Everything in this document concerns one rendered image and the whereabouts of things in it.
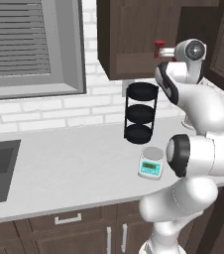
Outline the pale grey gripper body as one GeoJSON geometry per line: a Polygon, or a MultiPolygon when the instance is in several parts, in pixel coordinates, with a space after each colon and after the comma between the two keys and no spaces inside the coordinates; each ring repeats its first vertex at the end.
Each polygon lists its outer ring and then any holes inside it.
{"type": "Polygon", "coordinates": [[[161,48],[160,56],[174,56],[175,48],[161,48]]]}

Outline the red yogurt cup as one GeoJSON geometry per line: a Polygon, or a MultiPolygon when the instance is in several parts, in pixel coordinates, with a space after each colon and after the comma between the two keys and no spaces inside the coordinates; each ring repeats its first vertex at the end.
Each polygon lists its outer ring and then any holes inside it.
{"type": "Polygon", "coordinates": [[[160,57],[160,49],[165,46],[164,40],[155,40],[155,58],[158,59],[160,57]]]}

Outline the white digital kitchen scale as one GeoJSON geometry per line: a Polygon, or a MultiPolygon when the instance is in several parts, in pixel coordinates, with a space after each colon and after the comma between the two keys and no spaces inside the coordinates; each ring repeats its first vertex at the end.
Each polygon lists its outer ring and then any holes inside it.
{"type": "Polygon", "coordinates": [[[142,150],[138,175],[141,178],[158,181],[164,168],[164,152],[158,147],[146,147],[142,150]]]}

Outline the dark brown base cabinet run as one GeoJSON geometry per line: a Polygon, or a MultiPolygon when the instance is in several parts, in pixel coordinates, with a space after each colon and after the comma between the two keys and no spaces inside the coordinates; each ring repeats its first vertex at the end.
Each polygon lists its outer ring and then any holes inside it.
{"type": "Polygon", "coordinates": [[[178,242],[186,254],[224,254],[224,186],[216,201],[181,230],[178,242]]]}

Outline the dark brown base cabinet door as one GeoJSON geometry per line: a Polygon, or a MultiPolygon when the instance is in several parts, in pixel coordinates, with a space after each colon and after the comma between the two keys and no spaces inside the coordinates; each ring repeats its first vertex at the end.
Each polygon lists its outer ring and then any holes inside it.
{"type": "Polygon", "coordinates": [[[38,254],[107,254],[105,225],[87,226],[36,236],[38,254]]]}
{"type": "Polygon", "coordinates": [[[116,254],[139,254],[142,245],[149,239],[153,225],[143,219],[133,218],[119,220],[117,222],[116,233],[116,254]],[[122,225],[127,223],[127,245],[126,252],[121,251],[122,244],[122,225]]]}

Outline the grey window with blinds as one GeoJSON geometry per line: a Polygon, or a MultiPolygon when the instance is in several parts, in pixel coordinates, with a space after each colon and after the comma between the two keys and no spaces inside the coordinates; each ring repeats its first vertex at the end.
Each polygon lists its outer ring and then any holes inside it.
{"type": "Polygon", "coordinates": [[[81,0],[0,0],[0,99],[85,91],[81,0]]]}

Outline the dark brown drawer front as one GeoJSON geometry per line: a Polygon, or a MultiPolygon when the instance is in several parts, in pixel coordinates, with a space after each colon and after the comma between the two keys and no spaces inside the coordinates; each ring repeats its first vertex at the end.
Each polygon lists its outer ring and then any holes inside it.
{"type": "Polygon", "coordinates": [[[82,210],[32,217],[28,219],[28,224],[33,233],[42,231],[56,231],[60,228],[71,228],[73,226],[80,226],[91,222],[97,222],[101,219],[101,216],[102,216],[102,208],[93,207],[82,210]],[[56,216],[59,216],[60,219],[71,218],[76,217],[79,212],[81,212],[82,214],[81,221],[62,225],[55,225],[56,216]]]}

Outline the white wall outlet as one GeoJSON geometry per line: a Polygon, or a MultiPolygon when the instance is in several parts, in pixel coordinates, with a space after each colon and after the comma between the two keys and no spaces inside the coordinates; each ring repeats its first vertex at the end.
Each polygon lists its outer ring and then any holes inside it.
{"type": "Polygon", "coordinates": [[[126,97],[126,91],[130,84],[134,83],[134,79],[123,79],[122,80],[122,97],[126,97]]]}

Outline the dark brown wall cabinet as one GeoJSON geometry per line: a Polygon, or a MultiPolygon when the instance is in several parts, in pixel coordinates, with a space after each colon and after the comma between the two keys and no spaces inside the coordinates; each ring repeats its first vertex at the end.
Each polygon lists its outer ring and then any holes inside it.
{"type": "MultiPolygon", "coordinates": [[[[98,59],[109,79],[120,80],[111,78],[114,56],[112,36],[115,27],[112,1],[96,0],[98,59]]],[[[182,0],[175,44],[186,39],[198,39],[207,45],[203,65],[203,74],[207,79],[223,13],[224,0],[182,0]]]]}

